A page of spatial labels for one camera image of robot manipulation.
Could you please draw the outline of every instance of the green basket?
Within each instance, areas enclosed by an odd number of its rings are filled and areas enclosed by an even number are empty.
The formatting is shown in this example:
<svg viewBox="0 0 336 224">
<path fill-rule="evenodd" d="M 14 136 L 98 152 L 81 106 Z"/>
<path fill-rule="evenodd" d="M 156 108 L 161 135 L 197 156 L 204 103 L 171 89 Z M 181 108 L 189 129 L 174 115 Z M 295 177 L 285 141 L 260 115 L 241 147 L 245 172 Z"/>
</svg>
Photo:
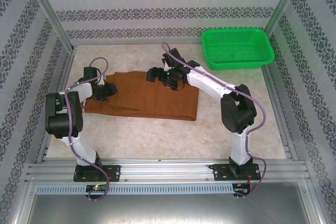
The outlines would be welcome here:
<svg viewBox="0 0 336 224">
<path fill-rule="evenodd" d="M 274 60 L 267 35 L 257 28 L 206 30 L 202 44 L 212 70 L 260 68 Z"/>
</svg>

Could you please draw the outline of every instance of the brown cloth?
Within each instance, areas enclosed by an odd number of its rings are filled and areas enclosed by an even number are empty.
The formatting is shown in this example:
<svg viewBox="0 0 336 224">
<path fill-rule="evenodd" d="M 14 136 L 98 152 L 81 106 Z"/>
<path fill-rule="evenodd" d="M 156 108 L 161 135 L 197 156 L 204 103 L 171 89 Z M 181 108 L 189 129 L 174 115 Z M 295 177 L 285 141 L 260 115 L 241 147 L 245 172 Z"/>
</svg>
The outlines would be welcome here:
<svg viewBox="0 0 336 224">
<path fill-rule="evenodd" d="M 146 73 L 139 71 L 116 72 L 106 76 L 105 82 L 117 86 L 118 93 L 103 102 L 87 100 L 85 112 L 196 121 L 198 104 L 196 87 L 185 85 L 182 90 L 173 91 L 160 81 L 154 83 L 146 81 Z"/>
</svg>

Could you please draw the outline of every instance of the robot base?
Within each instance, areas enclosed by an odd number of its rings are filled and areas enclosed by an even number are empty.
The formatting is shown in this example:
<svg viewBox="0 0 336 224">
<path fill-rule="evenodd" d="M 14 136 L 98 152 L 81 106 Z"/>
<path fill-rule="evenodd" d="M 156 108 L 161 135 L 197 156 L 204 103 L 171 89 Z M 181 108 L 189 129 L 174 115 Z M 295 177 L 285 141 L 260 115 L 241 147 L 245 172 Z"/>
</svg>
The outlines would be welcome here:
<svg viewBox="0 0 336 224">
<path fill-rule="evenodd" d="M 237 165 L 229 158 L 229 164 L 214 164 L 209 168 L 213 170 L 215 181 L 247 180 L 248 176 L 250 180 L 260 180 L 259 166 L 253 164 L 252 158 L 244 165 Z"/>
<path fill-rule="evenodd" d="M 96 154 L 96 162 L 94 164 L 102 168 L 109 175 L 110 182 L 119 182 L 120 165 L 102 165 L 98 154 Z M 74 182 L 106 182 L 106 178 L 102 172 L 90 165 L 76 165 Z"/>
</svg>

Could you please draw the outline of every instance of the enclosure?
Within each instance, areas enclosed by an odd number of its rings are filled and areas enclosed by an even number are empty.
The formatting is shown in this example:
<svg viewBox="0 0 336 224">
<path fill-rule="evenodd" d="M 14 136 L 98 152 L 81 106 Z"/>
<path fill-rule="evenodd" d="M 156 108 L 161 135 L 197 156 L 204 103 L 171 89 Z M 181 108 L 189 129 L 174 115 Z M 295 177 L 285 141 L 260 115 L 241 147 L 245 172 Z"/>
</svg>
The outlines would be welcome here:
<svg viewBox="0 0 336 224">
<path fill-rule="evenodd" d="M 336 0 L 0 0 L 0 223 L 336 223 L 335 15 Z M 267 34 L 272 63 L 208 68 L 204 31 L 252 27 Z M 236 200 L 233 182 L 208 168 L 227 164 L 232 144 L 202 90 L 196 121 L 83 114 L 90 146 L 121 167 L 99 202 L 84 196 L 94 183 L 74 182 L 71 150 L 45 131 L 46 94 L 92 59 L 106 57 L 107 74 L 146 72 L 161 67 L 162 42 L 265 107 L 250 150 L 267 169 L 250 198 Z"/>
</svg>

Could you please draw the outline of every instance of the perforated metal strip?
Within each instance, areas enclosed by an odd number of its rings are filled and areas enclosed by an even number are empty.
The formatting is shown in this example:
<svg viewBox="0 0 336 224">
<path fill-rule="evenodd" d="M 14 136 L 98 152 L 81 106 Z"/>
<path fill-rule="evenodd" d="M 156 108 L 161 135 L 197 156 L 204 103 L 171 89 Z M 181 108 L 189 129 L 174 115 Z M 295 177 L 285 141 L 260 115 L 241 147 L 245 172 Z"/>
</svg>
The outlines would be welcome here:
<svg viewBox="0 0 336 224">
<path fill-rule="evenodd" d="M 37 195 L 82 195 L 85 185 L 38 185 Z M 232 184 L 111 185 L 109 195 L 232 194 Z"/>
</svg>

